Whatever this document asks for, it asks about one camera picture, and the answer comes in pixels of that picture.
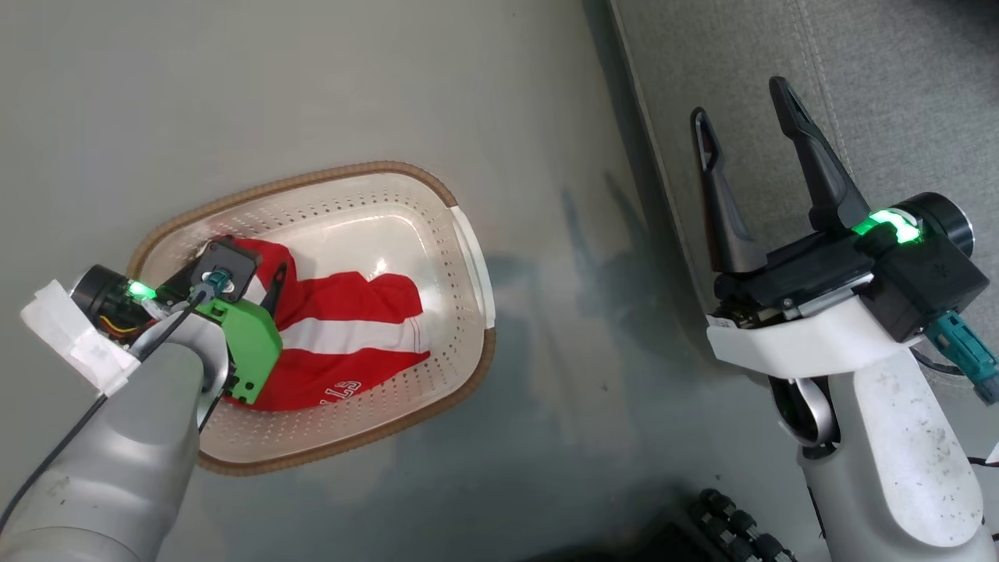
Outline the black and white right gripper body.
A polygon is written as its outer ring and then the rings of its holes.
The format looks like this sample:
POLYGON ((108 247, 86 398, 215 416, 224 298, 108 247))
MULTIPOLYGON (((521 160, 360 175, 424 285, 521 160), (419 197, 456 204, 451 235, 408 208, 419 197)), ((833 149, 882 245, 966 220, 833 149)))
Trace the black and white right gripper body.
POLYGON ((859 236, 814 233, 775 250, 753 272, 715 277, 706 329, 718 360, 775 379, 855 372, 922 339, 898 339, 862 299, 874 259, 859 236))

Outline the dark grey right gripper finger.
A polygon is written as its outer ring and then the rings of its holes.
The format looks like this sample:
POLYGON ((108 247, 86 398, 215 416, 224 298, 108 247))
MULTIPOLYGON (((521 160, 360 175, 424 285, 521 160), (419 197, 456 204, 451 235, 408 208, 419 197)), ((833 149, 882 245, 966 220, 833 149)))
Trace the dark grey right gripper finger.
POLYGON ((802 167, 813 230, 845 232, 867 220, 871 207, 788 79, 772 76, 770 96, 781 131, 795 146, 802 167))
POLYGON ((767 266, 767 251, 749 234, 725 174, 720 139, 703 107, 691 112, 690 127, 702 179, 711 269, 739 275, 757 272, 767 266))

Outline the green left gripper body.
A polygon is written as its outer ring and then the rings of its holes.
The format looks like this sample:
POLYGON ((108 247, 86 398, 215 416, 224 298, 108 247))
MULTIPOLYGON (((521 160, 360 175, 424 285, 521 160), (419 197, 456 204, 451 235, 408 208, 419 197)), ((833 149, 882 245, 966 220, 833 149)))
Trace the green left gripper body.
POLYGON ((215 298, 197 306, 196 311, 218 324, 226 338, 234 370, 222 392, 236 404, 256 405, 284 349, 274 319, 263 307, 245 299, 230 303, 215 298))

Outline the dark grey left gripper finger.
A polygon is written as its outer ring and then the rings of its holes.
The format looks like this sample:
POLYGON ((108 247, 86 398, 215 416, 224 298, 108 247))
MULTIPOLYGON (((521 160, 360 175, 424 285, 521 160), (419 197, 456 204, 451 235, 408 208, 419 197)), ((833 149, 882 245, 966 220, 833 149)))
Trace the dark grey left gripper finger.
POLYGON ((288 263, 279 263, 277 270, 275 270, 275 273, 272 274, 270 285, 268 285, 268 288, 265 291, 264 298, 261 299, 261 308, 263 308, 265 312, 268 312, 270 315, 275 315, 275 313, 277 313, 277 307, 284 290, 287 273, 288 263))

